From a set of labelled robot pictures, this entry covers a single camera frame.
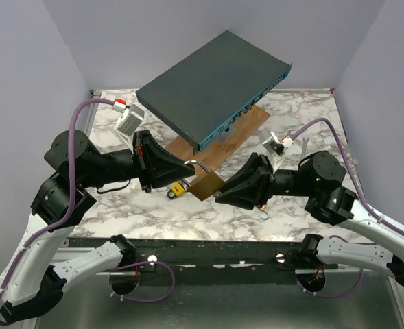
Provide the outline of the small brass padlock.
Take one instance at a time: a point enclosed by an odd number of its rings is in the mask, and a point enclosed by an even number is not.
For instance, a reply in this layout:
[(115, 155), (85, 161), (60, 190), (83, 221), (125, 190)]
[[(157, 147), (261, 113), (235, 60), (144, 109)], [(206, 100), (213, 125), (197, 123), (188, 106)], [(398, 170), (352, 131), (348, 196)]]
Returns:
[(259, 208), (260, 214), (259, 214), (259, 218), (266, 221), (270, 218), (270, 214), (267, 212), (266, 210), (267, 205), (264, 204)]

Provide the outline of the yellow padlock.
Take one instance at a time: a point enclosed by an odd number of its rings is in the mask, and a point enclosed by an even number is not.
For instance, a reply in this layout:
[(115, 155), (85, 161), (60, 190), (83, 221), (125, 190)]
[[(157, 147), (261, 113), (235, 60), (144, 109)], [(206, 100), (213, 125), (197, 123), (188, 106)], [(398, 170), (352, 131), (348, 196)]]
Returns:
[(185, 188), (185, 185), (179, 182), (175, 182), (170, 186), (170, 189), (167, 192), (167, 197), (169, 199), (175, 199), (177, 197), (180, 197), (181, 195), (185, 194), (187, 192), (187, 189)]

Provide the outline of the large brass padlock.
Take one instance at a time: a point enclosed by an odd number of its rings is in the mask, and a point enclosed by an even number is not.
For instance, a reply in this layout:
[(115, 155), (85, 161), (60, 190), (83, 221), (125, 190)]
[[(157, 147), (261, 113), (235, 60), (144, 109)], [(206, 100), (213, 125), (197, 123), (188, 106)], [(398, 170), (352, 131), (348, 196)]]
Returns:
[(200, 201), (204, 201), (218, 192), (225, 181), (212, 169), (198, 160), (188, 160), (185, 165), (197, 165), (203, 172), (198, 175), (189, 185), (188, 191)]

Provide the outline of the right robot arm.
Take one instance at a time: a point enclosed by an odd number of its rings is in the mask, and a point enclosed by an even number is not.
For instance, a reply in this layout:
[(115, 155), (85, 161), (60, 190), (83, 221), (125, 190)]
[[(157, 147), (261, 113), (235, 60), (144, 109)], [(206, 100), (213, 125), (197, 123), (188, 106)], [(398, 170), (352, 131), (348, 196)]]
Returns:
[(268, 157), (252, 153), (245, 165), (215, 193), (215, 201), (246, 210), (261, 208), (273, 196), (306, 197), (305, 210), (321, 223), (356, 232), (368, 243), (348, 243), (308, 234), (288, 265), (311, 269), (349, 265), (394, 278), (404, 287), (404, 225), (363, 205), (342, 185), (346, 169), (327, 151), (308, 156), (296, 170), (274, 169)]

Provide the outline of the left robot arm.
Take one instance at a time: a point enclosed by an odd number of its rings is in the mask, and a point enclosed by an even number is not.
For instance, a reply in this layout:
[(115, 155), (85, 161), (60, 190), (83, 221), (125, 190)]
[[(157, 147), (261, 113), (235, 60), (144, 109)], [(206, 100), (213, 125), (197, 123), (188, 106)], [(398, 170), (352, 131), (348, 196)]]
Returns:
[(149, 131), (138, 131), (133, 146), (103, 154), (81, 132), (62, 132), (45, 154), (54, 169), (38, 190), (27, 227), (11, 261), (0, 274), (0, 325), (48, 313), (69, 288), (101, 271), (125, 271), (136, 263), (136, 248), (114, 235), (93, 251), (59, 265), (53, 257), (95, 204), (88, 192), (136, 179), (145, 192), (195, 173), (192, 165), (162, 148)]

